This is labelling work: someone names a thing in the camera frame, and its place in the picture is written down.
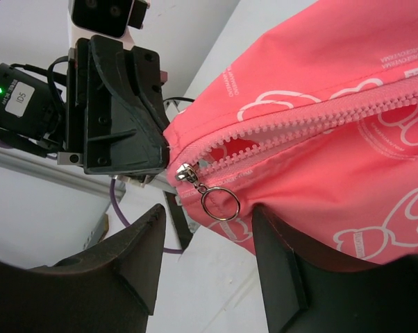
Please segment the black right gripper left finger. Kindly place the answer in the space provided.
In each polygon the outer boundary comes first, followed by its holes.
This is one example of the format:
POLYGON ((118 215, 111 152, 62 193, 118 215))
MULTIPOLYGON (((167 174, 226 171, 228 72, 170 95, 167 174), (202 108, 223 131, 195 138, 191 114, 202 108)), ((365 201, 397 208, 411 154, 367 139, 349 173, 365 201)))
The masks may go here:
POLYGON ((153 315, 166 214, 131 226, 54 266, 0 262, 0 332, 145 332, 153 315))

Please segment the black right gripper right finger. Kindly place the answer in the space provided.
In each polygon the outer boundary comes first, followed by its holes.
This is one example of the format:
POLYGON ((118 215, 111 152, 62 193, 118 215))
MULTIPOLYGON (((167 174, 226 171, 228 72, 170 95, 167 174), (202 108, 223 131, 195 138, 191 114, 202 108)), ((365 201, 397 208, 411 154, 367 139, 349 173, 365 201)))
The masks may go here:
POLYGON ((418 332, 418 255, 366 262, 262 205, 252 227, 270 332, 418 332))

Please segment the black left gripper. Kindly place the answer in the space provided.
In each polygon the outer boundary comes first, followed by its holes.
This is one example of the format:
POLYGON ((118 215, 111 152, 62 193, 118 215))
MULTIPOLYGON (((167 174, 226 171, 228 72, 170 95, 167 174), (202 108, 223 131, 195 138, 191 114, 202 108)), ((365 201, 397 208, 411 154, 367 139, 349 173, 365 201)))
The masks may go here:
POLYGON ((160 173, 169 163, 163 132, 160 57, 95 35, 69 50, 65 134, 59 165, 86 173, 160 173))

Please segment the pink hooded jacket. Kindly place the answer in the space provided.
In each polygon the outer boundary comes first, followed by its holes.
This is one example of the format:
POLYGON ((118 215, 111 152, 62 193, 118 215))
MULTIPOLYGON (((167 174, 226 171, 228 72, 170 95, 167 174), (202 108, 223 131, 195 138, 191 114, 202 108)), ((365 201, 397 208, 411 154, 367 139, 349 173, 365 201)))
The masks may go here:
POLYGON ((165 131, 196 222, 254 251, 252 211, 375 264, 418 254, 418 1, 317 1, 165 131))

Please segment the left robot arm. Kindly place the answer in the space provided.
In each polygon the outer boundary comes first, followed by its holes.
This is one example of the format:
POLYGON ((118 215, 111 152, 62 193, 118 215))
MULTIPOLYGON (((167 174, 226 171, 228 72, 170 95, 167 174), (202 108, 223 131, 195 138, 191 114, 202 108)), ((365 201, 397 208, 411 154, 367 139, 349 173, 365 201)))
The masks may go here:
POLYGON ((0 65, 0 144, 90 175, 156 175, 169 161, 154 51, 95 35, 53 67, 0 65))

